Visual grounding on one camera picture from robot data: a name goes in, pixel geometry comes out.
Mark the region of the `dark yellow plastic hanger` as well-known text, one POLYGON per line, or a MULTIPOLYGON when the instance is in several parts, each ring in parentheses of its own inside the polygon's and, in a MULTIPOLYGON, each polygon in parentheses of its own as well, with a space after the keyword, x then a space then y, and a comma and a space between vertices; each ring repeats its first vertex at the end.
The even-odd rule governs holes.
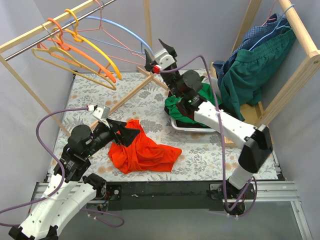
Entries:
POLYGON ((75 15, 75 13, 73 11, 71 11, 70 9, 65 9, 64 12, 71 14, 75 20, 75 26, 74 26, 73 30, 66 28, 65 31, 72 35, 75 42, 79 42, 79 43, 85 42, 89 46, 91 46, 93 49, 95 49, 99 54, 101 54, 108 61, 108 63, 112 66, 118 79, 122 80, 121 72, 119 71, 116 64, 111 60, 111 58, 104 51, 102 51, 98 46, 96 46, 90 40, 88 40, 87 38, 83 37, 82 35, 80 35, 78 33, 77 27, 79 25, 79 20, 78 20, 77 16, 75 15))

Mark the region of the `green t shirt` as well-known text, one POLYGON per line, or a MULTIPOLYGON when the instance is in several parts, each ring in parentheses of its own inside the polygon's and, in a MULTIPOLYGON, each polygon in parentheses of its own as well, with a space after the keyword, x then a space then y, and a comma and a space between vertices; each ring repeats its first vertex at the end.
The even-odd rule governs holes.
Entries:
POLYGON ((193 111, 198 109, 200 104, 203 102, 210 102, 213 106, 215 106, 215 103, 216 103, 215 97, 210 84, 203 82, 202 89, 198 93, 200 98, 196 100, 192 100, 192 99, 187 100, 182 97, 176 97, 176 98, 180 98, 179 102, 176 103, 176 106, 182 115, 190 118, 190 114, 194 113, 193 111))

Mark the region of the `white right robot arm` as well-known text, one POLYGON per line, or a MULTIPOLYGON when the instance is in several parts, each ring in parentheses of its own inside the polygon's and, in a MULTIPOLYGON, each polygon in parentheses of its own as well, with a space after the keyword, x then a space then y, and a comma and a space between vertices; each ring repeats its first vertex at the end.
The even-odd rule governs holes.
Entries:
POLYGON ((219 109, 200 95, 203 83, 194 70, 179 73, 177 53, 172 46, 161 42, 162 49, 155 55, 145 53, 145 70, 160 74, 171 94, 177 98, 179 112, 199 124, 217 131, 241 149, 238 167, 229 178, 223 179, 222 189, 226 196, 237 199, 245 192, 261 166, 273 151, 270 130, 266 125, 259 127, 245 123, 219 109))

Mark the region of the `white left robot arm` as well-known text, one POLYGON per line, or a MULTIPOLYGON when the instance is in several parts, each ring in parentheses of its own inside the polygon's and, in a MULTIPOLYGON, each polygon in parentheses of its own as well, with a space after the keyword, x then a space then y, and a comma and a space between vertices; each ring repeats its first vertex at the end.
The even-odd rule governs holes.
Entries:
POLYGON ((91 200, 101 200, 107 193, 107 181, 95 173, 85 176, 92 157, 108 143, 128 147, 140 130, 126 122, 106 119, 94 130, 77 125, 71 131, 50 182, 29 216, 11 227, 14 240, 57 240, 67 223, 91 200))

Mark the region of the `black t shirt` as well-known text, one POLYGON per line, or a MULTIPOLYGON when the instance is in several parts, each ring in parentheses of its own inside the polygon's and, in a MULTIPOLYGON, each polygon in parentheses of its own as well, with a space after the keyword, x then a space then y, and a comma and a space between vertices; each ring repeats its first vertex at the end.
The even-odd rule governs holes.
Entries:
POLYGON ((176 106, 180 98, 173 96, 170 92, 164 101, 164 111, 173 120, 176 121, 178 127, 183 128, 208 128, 205 124, 198 123, 184 115, 182 115, 176 106))

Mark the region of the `orange plastic hanger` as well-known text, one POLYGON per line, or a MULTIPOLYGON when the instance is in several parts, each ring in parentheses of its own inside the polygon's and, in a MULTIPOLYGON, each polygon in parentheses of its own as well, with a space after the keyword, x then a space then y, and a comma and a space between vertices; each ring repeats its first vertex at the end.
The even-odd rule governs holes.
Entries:
POLYGON ((84 69, 89 71, 92 74, 95 74, 96 76, 102 78, 103 80, 107 81, 108 84, 105 84, 103 82, 94 80, 93 78, 87 77, 86 79, 89 81, 92 81, 96 84, 99 84, 103 87, 106 87, 108 89, 111 90, 116 90, 116 79, 118 79, 116 72, 113 70, 112 66, 108 63, 107 66, 102 65, 101 63, 99 63, 97 60, 95 60, 93 57, 89 56, 88 54, 86 54, 85 52, 81 51, 80 49, 76 48, 73 45, 70 45, 68 43, 66 43, 63 39, 63 34, 65 32, 67 32, 66 30, 61 29, 61 25, 56 22, 54 19, 52 18, 48 18, 47 19, 48 22, 53 22, 55 23, 55 27, 52 28, 52 30, 57 30, 58 28, 60 29, 60 33, 58 33, 58 36, 53 37, 51 36, 50 38, 48 38, 49 41, 53 42, 53 45, 50 47, 46 47, 43 43, 38 43, 36 45, 36 48, 32 48, 32 54, 44 61, 47 62, 49 64, 52 64, 56 67, 59 67, 61 69, 64 69, 66 71, 69 71, 73 74, 79 75, 81 77, 84 77, 83 74, 80 74, 79 72, 76 72, 70 68, 66 68, 54 61, 50 61, 46 58, 40 57, 39 55, 37 55, 37 52, 43 52, 43 53, 47 53, 48 55, 61 60, 63 62, 66 62, 68 64, 74 65, 78 68, 84 69), (93 63, 94 65, 96 65, 98 67, 98 70, 94 70, 92 68, 90 68, 89 66, 85 65, 84 63, 80 62, 78 59, 74 58, 71 54, 72 53, 77 53, 79 56, 87 59, 88 61, 90 61, 91 63, 93 63))

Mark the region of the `orange t shirt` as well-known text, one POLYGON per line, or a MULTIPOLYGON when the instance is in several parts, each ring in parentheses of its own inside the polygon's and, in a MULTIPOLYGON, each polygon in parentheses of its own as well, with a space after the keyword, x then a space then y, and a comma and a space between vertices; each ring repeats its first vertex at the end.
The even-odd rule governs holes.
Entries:
POLYGON ((137 119, 130 119, 126 125, 140 133, 128 147, 113 143, 108 156, 113 165, 123 174, 131 172, 171 172, 179 156, 180 148, 157 144, 149 138, 137 119))

